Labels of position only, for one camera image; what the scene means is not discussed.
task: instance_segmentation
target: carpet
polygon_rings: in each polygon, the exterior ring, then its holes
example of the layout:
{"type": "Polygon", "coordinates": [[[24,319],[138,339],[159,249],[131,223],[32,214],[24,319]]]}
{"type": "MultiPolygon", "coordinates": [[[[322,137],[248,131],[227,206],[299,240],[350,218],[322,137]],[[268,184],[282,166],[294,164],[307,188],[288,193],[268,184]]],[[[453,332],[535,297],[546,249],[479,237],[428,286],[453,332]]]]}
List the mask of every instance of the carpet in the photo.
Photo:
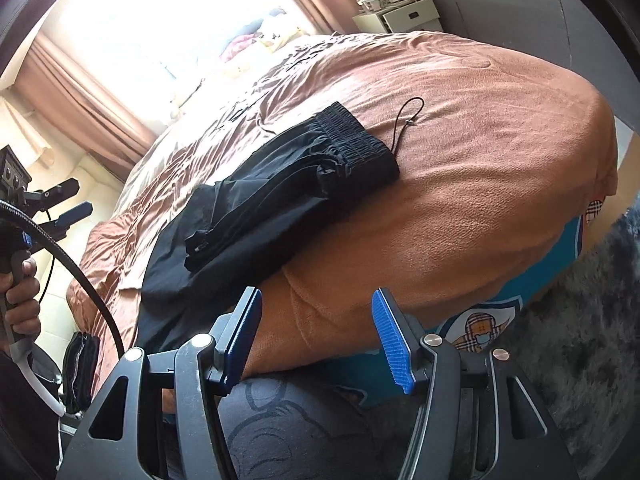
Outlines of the carpet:
{"type": "MultiPolygon", "coordinates": [[[[583,480],[603,469],[636,416],[639,327],[637,200],[495,341],[542,396],[583,480]]],[[[390,478],[398,474],[416,409],[415,400],[398,399],[367,412],[390,478]]]]}

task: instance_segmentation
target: metal screw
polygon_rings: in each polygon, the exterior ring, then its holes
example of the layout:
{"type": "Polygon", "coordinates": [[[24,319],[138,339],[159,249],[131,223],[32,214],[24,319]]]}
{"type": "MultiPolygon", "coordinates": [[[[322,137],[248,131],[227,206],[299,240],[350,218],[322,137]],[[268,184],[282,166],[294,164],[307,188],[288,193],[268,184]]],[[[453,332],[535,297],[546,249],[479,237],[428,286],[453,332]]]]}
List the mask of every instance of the metal screw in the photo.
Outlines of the metal screw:
{"type": "Polygon", "coordinates": [[[442,338],[438,334],[427,334],[422,338],[422,342],[427,346],[440,346],[442,338]]]}
{"type": "Polygon", "coordinates": [[[191,338],[191,344],[196,348],[204,348],[213,343],[213,338],[209,334],[198,334],[191,338]]]}
{"type": "Polygon", "coordinates": [[[137,361],[144,355],[142,348],[133,347],[132,349],[127,350],[126,354],[124,354],[124,358],[127,361],[137,361]]]}
{"type": "Polygon", "coordinates": [[[496,348],[492,354],[498,361],[507,361],[509,359],[509,352],[502,348],[496,348]]]}

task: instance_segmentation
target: human hand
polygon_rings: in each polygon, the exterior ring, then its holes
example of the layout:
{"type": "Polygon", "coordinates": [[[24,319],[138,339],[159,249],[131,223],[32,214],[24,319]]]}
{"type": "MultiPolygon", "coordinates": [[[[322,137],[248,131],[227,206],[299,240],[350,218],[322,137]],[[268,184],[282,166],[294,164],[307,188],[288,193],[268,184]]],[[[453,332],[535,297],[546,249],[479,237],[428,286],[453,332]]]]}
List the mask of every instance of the human hand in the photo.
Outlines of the human hand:
{"type": "MultiPolygon", "coordinates": [[[[0,294],[6,293],[6,300],[14,305],[6,313],[6,320],[12,326],[15,333],[37,337],[40,335],[41,325],[38,314],[40,304],[34,298],[40,291],[40,283],[35,278],[36,262],[30,258],[22,263],[24,279],[16,286],[11,273],[0,274],[0,294]]],[[[4,326],[0,323],[0,349],[8,353],[9,343],[4,334],[4,326]]]]}

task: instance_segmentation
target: orange blanket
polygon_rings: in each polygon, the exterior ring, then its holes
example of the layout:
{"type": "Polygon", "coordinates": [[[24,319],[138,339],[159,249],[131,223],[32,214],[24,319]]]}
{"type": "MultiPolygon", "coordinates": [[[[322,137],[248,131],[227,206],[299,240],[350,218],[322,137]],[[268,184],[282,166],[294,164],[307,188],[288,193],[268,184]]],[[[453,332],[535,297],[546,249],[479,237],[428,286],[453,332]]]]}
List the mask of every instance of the orange blanket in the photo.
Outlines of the orange blanket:
{"type": "MultiPolygon", "coordinates": [[[[369,302],[379,286],[435,326],[492,297],[542,258],[592,198],[616,192],[612,112],[575,73],[437,32],[315,41],[255,83],[241,118],[239,105],[209,118],[92,231],[81,268],[126,347],[153,244],[194,187],[229,175],[276,132],[334,101],[388,146],[402,104],[420,96],[426,105],[404,134],[400,180],[260,284],[264,315],[247,374],[376,347],[369,302]]],[[[100,336],[97,388],[116,362],[112,339],[76,282],[67,300],[79,327],[100,336]]]]}

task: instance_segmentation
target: nightstand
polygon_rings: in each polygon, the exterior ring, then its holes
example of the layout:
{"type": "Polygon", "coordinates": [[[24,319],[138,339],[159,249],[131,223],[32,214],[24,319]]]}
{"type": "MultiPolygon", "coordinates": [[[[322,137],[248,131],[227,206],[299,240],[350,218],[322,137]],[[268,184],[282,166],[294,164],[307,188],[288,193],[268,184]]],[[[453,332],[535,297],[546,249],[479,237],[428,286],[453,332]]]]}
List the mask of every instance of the nightstand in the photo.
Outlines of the nightstand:
{"type": "Polygon", "coordinates": [[[433,0],[409,0],[387,6],[376,12],[359,14],[353,21],[360,32],[382,33],[410,32],[412,30],[437,30],[442,32],[440,15],[433,0]]]}

